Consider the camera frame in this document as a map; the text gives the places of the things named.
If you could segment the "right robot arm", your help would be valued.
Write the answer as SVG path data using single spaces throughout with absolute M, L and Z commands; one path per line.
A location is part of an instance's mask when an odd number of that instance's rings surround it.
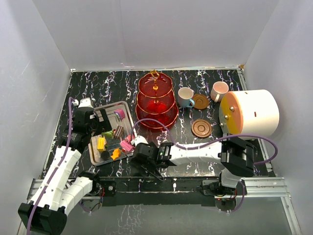
M 245 140 L 233 137 L 213 144 L 162 143 L 157 147 L 142 136 L 136 137 L 133 157 L 145 168 L 168 168 L 188 163 L 216 163 L 224 166 L 218 181 L 202 186 L 210 195 L 224 196 L 237 188 L 244 177 L 254 175 L 254 147 Z

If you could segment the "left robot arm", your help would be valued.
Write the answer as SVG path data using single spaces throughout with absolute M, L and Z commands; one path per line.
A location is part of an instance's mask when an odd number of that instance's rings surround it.
M 68 105 L 77 106 L 77 109 L 69 112 L 68 129 L 59 141 L 54 160 L 30 201 L 21 203 L 18 209 L 28 235 L 31 232 L 61 234 L 69 213 L 85 195 L 105 195 L 106 186 L 97 173 L 90 171 L 81 172 L 74 182 L 66 186 L 94 131 L 104 126 L 103 120 L 96 116 L 90 98 L 78 101 L 70 97 Z

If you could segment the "stainless steel tray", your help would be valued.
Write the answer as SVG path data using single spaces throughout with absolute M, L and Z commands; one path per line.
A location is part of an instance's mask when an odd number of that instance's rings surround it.
M 110 120 L 110 123 L 111 123 L 111 126 L 112 126 L 112 130 L 115 130 L 117 128 L 117 126 L 119 126 L 119 125 L 124 127 L 124 136 L 123 136 L 123 138 L 121 138 L 119 140 L 115 139 L 115 138 L 113 138 L 113 139 L 105 138 L 106 142 L 107 142 L 105 151 L 109 151 L 110 156 L 111 156 L 113 151 L 115 149 L 119 148 L 121 150 L 121 152 L 122 152 L 122 155 L 121 155 L 121 157 L 116 159 L 116 161 L 130 156 L 131 152 L 125 152 L 122 149 L 122 147 L 120 146 L 120 142 L 122 140 L 124 140 L 126 137 L 128 137 L 128 135 L 131 134 L 131 131 L 132 131 L 132 128 L 133 128 L 133 120 L 132 120 L 130 109 L 129 109 L 129 106 L 128 106 L 127 102 L 119 101 L 119 102 L 115 102 L 115 103 L 112 103 L 112 104 L 107 104 L 107 105 L 104 105 L 104 106 L 97 107 L 97 108 L 95 108 L 95 112 L 96 112 L 97 115 L 99 114 L 99 111 L 101 109 L 105 109 L 105 111 L 107 113 L 107 116 L 108 116 L 108 118 Z M 125 116 L 125 118 L 123 120 L 119 120 L 117 118 L 117 116 L 114 114 L 114 111 L 116 109 L 123 109 L 124 110 L 126 116 Z M 98 140 L 99 137 L 103 137 L 103 136 L 101 134 L 97 135 L 97 136 L 96 135 L 92 136 L 91 139 L 90 139 L 90 143 L 88 144 L 90 161 L 91 161 L 91 163 L 94 166 L 99 166 L 99 165 L 108 164 L 110 162 L 113 162 L 112 158 L 110 158 L 107 161 L 103 161 L 101 159 L 100 155 L 101 155 L 102 152 L 99 152 L 97 150 L 97 140 Z

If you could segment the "pink cake slice front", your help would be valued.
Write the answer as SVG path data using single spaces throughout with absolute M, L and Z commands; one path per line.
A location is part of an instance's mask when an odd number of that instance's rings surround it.
M 132 152 L 134 150 L 134 146 L 131 145 L 129 142 L 126 140 L 123 140 L 120 142 L 120 146 L 125 152 Z

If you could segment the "red three-tier dessert stand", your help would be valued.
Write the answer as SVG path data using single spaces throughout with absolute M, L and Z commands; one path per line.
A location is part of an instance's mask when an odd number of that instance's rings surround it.
M 172 79 L 153 70 L 139 80 L 138 88 L 135 112 L 141 124 L 153 131 L 171 128 L 179 114 Z

